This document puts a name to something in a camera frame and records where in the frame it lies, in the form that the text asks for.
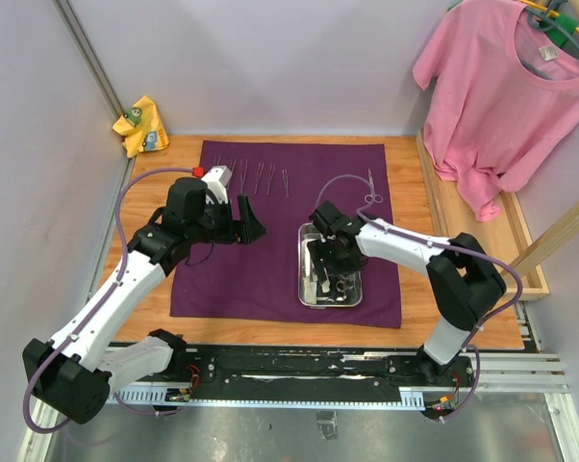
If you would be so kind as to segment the steel instrument tray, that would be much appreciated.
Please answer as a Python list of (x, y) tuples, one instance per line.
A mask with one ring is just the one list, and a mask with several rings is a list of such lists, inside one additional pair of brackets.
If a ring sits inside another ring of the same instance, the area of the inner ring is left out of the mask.
[[(322, 241), (321, 234), (316, 230), (316, 228), (309, 223), (302, 224), (298, 229), (298, 276), (299, 276), (299, 248), (301, 244), (310, 244), (311, 242), (320, 243)], [(356, 307), (363, 299), (363, 287), (362, 287), (362, 275), (359, 271), (354, 271), (349, 274), (356, 275), (356, 289), (346, 294), (341, 294), (336, 290), (335, 283), (337, 282), (338, 275), (329, 276), (327, 272), (324, 272), (326, 278), (319, 277), (315, 272), (319, 284), (323, 289), (323, 293), (333, 299), (330, 306), (324, 306), (320, 310), (324, 309), (340, 309), (340, 308), (353, 308)]]

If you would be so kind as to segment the purple surgical wrap cloth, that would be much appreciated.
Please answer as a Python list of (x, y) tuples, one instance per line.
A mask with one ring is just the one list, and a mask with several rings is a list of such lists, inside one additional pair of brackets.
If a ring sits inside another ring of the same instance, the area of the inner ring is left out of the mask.
[[(365, 181), (370, 168), (383, 202), (369, 211), (385, 221), (392, 220), (383, 145), (205, 141), (201, 165), (212, 167), (217, 156), (228, 167), (237, 160), (231, 196), (239, 193), (240, 161), (248, 161), (244, 192), (266, 234), (250, 245), (194, 246), (189, 262), (174, 271), (171, 316), (400, 326), (398, 269), (379, 259), (370, 260), (361, 272), (363, 299), (356, 307), (312, 309), (299, 301), (297, 293), (298, 229), (308, 222), (318, 200), (329, 200), (354, 216), (369, 192)], [(258, 163), (264, 163), (264, 173), (254, 195)], [(270, 164), (276, 169), (270, 195), (266, 196)], [(285, 195), (283, 168), (289, 172), (289, 197)]]

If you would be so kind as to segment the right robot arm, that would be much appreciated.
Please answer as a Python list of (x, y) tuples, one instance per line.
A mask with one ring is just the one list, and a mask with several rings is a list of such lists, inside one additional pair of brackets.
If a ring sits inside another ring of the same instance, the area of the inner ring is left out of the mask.
[(467, 233), (431, 237), (372, 214), (352, 218), (330, 201), (311, 213), (310, 222), (320, 234), (310, 245), (319, 276), (349, 275), (374, 258), (428, 278), (440, 318), (416, 354), (416, 372), (427, 384), (450, 376), (471, 332), (507, 291), (495, 260)]

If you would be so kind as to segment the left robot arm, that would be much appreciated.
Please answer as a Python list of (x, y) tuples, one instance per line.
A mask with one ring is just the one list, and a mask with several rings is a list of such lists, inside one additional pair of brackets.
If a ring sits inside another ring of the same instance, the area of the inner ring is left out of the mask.
[(67, 422), (85, 424), (110, 395), (146, 375), (174, 381), (190, 373), (192, 380), (199, 379), (187, 343), (163, 329), (120, 351), (107, 351), (140, 302), (189, 258), (194, 245), (252, 244), (266, 233), (245, 195), (238, 198), (240, 217), (233, 217), (228, 167), (178, 171), (181, 176), (170, 186), (165, 205), (132, 239), (120, 240), (122, 256), (112, 276), (48, 341), (34, 339), (25, 346), (28, 385), (22, 414), (35, 432), (50, 430), (34, 422), (32, 398), (63, 414)]

